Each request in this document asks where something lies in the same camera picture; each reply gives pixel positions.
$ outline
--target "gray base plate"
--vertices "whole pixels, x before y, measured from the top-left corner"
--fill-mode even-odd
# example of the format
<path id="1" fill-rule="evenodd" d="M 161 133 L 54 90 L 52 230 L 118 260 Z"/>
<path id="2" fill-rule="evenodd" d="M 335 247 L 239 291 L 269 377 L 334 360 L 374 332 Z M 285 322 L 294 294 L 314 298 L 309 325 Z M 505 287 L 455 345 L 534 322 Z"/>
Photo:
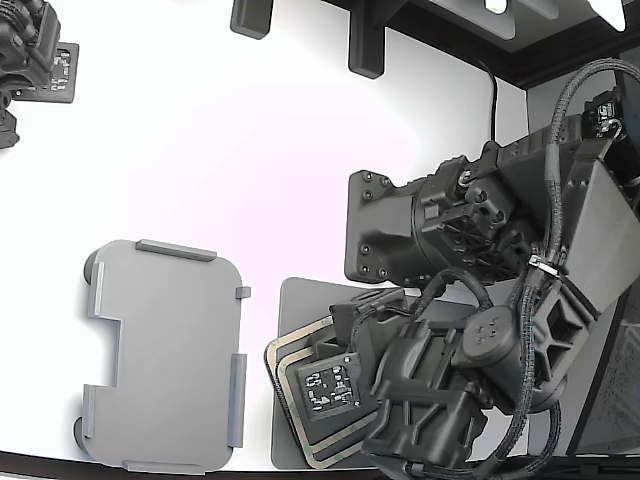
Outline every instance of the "gray base plate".
<path id="1" fill-rule="evenodd" d="M 349 301 L 367 290 L 302 278 L 285 280 L 280 291 L 278 337 L 326 317 L 329 314 L 330 305 Z M 273 405 L 271 461 L 280 470 L 310 468 L 277 399 Z M 356 454 L 329 467 L 329 470 L 347 468 L 373 468 L 373 466 L 363 455 Z"/>

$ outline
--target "gray plastic tray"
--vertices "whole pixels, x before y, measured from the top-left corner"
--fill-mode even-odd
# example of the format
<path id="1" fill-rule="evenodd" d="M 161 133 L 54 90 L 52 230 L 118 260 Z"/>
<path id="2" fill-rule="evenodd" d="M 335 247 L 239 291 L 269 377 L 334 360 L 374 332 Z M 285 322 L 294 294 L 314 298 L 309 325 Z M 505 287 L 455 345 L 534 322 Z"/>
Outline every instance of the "gray plastic tray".
<path id="1" fill-rule="evenodd" d="M 78 445 L 129 471 L 204 474 L 242 446 L 250 295 L 214 252 L 119 240 L 89 257 L 89 317 L 120 322 L 116 385 L 85 385 Z"/>

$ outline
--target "gray panel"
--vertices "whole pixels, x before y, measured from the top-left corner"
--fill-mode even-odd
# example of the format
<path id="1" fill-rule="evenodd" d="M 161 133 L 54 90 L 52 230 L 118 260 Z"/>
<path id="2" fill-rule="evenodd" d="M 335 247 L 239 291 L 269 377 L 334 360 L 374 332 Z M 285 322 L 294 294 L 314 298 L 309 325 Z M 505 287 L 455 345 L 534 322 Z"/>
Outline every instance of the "gray panel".
<path id="1" fill-rule="evenodd" d="M 587 394 L 591 388 L 593 374 L 598 367 L 602 350 L 611 328 L 611 322 L 618 302 L 611 305 L 598 319 L 589 339 L 576 357 L 567 374 L 567 386 L 560 398 L 562 409 L 562 431 L 556 455 L 565 455 L 573 432 L 578 424 Z M 549 433 L 549 414 L 547 412 L 529 416 L 530 455 L 540 455 Z"/>
<path id="2" fill-rule="evenodd" d="M 640 282 L 631 289 L 576 453 L 640 454 Z"/>
<path id="3" fill-rule="evenodd" d="M 588 154 L 583 143 L 576 157 Z M 640 223 L 601 162 L 578 160 L 562 192 L 567 278 L 603 312 L 640 275 Z"/>
<path id="4" fill-rule="evenodd" d="M 527 92 L 530 132 L 535 132 L 551 123 L 558 97 L 573 75 L 574 73 L 563 75 Z M 600 72 L 589 78 L 573 97 L 567 115 L 581 114 L 584 111 L 585 102 L 593 100 L 597 95 L 611 90 L 615 86 L 616 78 L 613 72 Z"/>
<path id="5" fill-rule="evenodd" d="M 120 335 L 116 385 L 85 385 L 81 448 L 130 471 L 223 467 L 242 444 L 236 268 L 205 250 L 119 240 L 94 253 L 85 272 L 89 317 L 118 321 Z"/>

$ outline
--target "black wall mount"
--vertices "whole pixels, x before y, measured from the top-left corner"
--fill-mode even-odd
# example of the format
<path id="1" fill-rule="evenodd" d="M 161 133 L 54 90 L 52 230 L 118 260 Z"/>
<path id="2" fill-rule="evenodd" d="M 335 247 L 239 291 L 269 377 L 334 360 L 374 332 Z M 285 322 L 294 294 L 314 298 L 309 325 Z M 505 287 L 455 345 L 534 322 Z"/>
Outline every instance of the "black wall mount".
<path id="1" fill-rule="evenodd" d="M 271 27 L 273 1 L 234 0 L 231 29 L 264 38 Z M 386 27 L 476 67 L 483 68 L 484 63 L 496 76 L 525 90 L 597 58 L 640 46 L 640 2 L 625 5 L 625 32 L 615 31 L 598 17 L 510 53 L 412 0 L 323 1 L 351 13 L 349 69 L 371 79 L 384 73 Z"/>

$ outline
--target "metal bracket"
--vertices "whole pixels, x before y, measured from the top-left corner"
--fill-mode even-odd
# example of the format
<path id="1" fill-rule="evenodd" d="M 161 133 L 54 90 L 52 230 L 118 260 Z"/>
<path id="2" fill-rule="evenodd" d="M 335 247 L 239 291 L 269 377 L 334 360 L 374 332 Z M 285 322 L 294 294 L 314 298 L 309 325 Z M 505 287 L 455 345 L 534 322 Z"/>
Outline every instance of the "metal bracket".
<path id="1" fill-rule="evenodd" d="M 531 258 L 529 259 L 529 265 L 537 268 L 538 270 L 542 270 L 545 273 L 548 273 L 552 277 L 561 279 L 560 272 L 546 263 L 545 260 L 539 255 L 531 255 Z"/>
<path id="2" fill-rule="evenodd" d="M 233 0 L 231 30 L 261 40 L 271 30 L 273 0 Z"/>
<path id="3" fill-rule="evenodd" d="M 385 26 L 408 0 L 355 0 L 349 31 L 349 70 L 367 78 L 384 73 Z"/>

